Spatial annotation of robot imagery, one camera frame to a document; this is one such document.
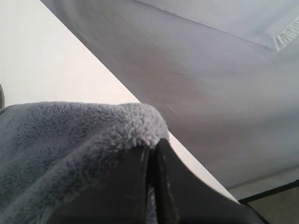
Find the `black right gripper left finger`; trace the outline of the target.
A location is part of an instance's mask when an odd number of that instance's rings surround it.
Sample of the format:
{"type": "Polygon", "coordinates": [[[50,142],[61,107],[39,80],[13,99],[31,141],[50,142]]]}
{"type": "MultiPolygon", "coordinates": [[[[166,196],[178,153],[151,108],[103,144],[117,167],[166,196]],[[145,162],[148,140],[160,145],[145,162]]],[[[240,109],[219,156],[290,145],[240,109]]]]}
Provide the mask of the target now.
{"type": "Polygon", "coordinates": [[[149,153],[148,147],[133,148],[99,186],[58,208],[50,223],[145,223],[149,153]]]}

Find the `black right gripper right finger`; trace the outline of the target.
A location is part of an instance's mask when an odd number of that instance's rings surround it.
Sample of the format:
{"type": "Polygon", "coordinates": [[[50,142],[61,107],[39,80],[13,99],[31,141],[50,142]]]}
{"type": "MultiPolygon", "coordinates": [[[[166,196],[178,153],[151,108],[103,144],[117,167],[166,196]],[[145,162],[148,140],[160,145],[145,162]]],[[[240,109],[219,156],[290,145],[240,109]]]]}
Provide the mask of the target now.
{"type": "Polygon", "coordinates": [[[254,215],[200,180],[161,139],[150,153],[148,175],[159,224],[252,224],[254,215]]]}

